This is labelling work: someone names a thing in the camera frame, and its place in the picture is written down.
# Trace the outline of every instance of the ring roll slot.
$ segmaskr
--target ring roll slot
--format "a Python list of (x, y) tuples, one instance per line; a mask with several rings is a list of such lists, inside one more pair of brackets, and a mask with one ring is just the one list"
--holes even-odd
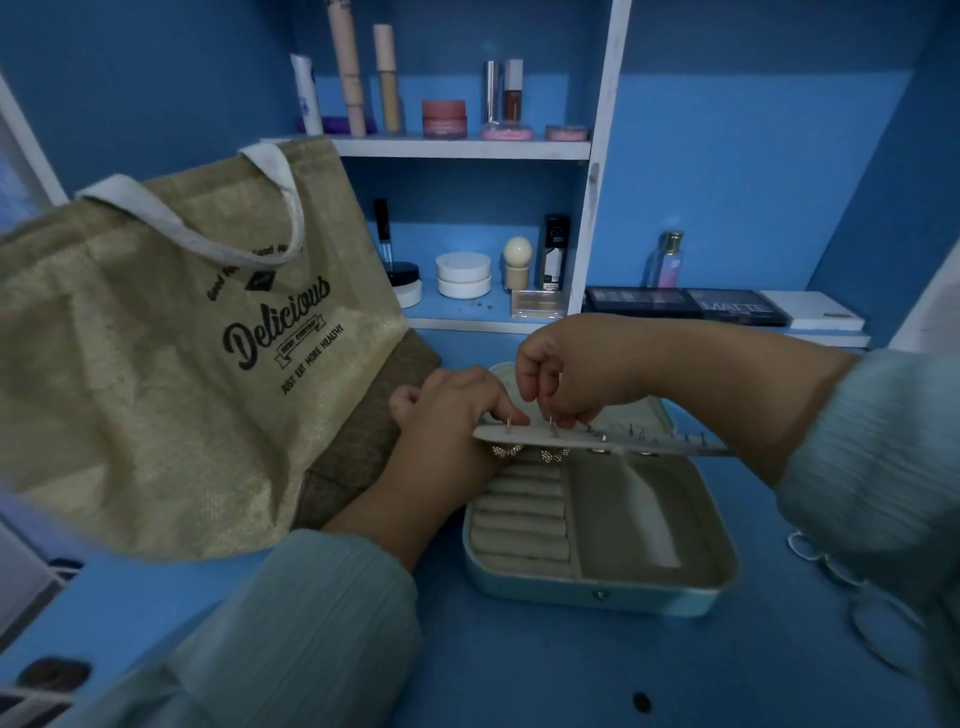
[(521, 531), (541, 536), (566, 536), (566, 521), (545, 516), (524, 516), (519, 513), (473, 512), (474, 528), (492, 528), (498, 531)]
[(550, 516), (555, 519), (564, 517), (562, 498), (537, 496), (507, 496), (488, 493), (474, 501), (481, 511), (496, 513), (523, 513), (528, 516)]
[(543, 462), (524, 463), (514, 461), (500, 472), (503, 475), (512, 475), (513, 477), (531, 477), (535, 478), (536, 480), (559, 481), (563, 477), (559, 466), (547, 465)]
[(572, 579), (573, 568), (562, 561), (545, 559), (521, 559), (516, 556), (497, 556), (484, 553), (477, 557), (480, 564), (489, 570), (515, 573), (522, 576), (554, 576)]
[(478, 553), (501, 556), (520, 556), (527, 559), (569, 561), (570, 544), (559, 536), (541, 536), (534, 533), (496, 531), (490, 528), (472, 528), (470, 541)]
[(495, 477), (487, 484), (487, 493), (562, 498), (564, 485), (559, 480), (535, 480), (505, 474)]

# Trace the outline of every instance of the white container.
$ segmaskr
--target white container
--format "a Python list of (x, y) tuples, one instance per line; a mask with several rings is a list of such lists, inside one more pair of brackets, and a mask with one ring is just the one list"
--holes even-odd
[(478, 299), (490, 293), (492, 278), (487, 276), (483, 280), (474, 280), (470, 283), (453, 283), (449, 280), (437, 279), (437, 290), (441, 296), (449, 299)]
[(320, 102), (317, 101), (317, 86), (313, 81), (313, 61), (306, 56), (290, 54), (297, 78), (297, 93), (300, 97), (300, 113), (303, 115), (303, 127), (311, 136), (322, 136), (324, 124), (320, 119)]
[(394, 286), (394, 294), (400, 302), (400, 308), (409, 308), (423, 300), (423, 281), (415, 280), (406, 285)]
[(488, 255), (482, 253), (444, 253), (437, 257), (437, 281), (476, 283), (489, 277), (490, 257)]

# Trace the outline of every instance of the light blue sleeve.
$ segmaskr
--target light blue sleeve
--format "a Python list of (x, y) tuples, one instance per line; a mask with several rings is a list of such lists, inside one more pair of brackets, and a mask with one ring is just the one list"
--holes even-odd
[(924, 618), (960, 717), (960, 361), (880, 351), (840, 382), (778, 485), (780, 512)]
[(295, 531), (161, 663), (56, 725), (381, 725), (420, 653), (416, 600), (365, 539)]

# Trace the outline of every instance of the small hole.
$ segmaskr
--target small hole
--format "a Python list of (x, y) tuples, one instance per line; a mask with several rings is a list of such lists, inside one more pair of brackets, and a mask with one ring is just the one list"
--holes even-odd
[(634, 693), (634, 707), (641, 713), (650, 713), (654, 709), (654, 704), (650, 702), (646, 692)]

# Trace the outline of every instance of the right hand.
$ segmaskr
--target right hand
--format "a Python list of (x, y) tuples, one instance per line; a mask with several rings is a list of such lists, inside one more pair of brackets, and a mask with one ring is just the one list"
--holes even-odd
[(581, 313), (540, 328), (516, 354), (516, 384), (560, 427), (591, 422), (604, 407), (637, 401), (651, 391), (653, 322)]

